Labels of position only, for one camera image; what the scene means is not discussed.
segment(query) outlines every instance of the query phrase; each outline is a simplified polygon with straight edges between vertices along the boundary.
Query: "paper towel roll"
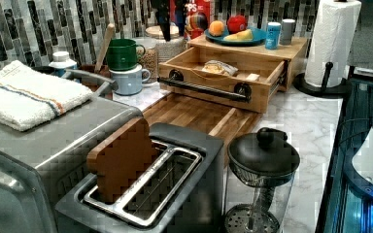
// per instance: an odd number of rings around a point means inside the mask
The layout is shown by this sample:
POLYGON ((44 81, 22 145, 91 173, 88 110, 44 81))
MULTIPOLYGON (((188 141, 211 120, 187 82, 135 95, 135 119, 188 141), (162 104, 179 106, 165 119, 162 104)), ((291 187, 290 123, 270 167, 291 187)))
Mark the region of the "paper towel roll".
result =
POLYGON ((305 71, 306 83, 322 86, 325 64, 329 61, 334 66, 327 87, 334 87, 342 81, 360 9, 361 3, 355 0, 320 2, 305 71))

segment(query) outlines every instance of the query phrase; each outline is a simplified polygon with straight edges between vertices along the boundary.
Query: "orange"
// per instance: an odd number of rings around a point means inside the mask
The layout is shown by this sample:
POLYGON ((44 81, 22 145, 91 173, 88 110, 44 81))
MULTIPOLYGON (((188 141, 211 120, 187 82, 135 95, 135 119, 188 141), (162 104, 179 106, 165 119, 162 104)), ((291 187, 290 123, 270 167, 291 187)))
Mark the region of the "orange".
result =
POLYGON ((223 29, 224 29, 223 22, 219 20, 215 20, 211 22, 208 32, 212 36, 220 36, 222 35, 223 29))

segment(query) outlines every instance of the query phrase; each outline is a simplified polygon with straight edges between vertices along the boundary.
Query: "glass stovetop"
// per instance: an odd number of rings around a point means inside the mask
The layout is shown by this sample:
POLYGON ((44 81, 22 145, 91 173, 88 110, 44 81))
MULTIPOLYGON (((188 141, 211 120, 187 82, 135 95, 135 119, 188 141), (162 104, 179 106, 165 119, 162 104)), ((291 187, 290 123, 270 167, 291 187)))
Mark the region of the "glass stovetop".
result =
POLYGON ((373 233, 373 199, 361 195, 343 171, 373 124, 373 82, 351 81, 353 93, 343 102, 316 232, 373 233))

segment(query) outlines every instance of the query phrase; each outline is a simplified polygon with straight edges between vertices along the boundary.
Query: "red apple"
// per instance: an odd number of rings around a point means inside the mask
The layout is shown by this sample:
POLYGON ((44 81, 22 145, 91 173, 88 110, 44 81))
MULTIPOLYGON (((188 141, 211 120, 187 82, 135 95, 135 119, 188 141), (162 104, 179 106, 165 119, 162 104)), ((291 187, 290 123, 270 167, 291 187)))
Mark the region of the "red apple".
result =
POLYGON ((247 29, 247 21, 243 16, 230 17, 226 22, 229 34, 235 34, 240 31, 247 29))

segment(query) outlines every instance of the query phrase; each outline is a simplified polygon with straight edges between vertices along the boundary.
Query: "paper towel holder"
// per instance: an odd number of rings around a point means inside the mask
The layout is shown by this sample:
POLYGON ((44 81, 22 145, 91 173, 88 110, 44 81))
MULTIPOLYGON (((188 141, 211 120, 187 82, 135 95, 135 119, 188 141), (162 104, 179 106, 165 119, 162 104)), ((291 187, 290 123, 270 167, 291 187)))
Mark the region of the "paper towel holder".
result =
POLYGON ((339 83, 338 85, 327 87, 329 74, 331 73, 332 67, 332 62, 326 62, 325 73, 323 74, 321 86, 313 86, 308 84, 305 81, 305 73, 301 73, 295 77, 293 86, 295 86, 296 89, 303 93, 316 97, 327 99, 348 98, 353 90, 353 86, 349 80, 342 79, 341 83, 339 83))

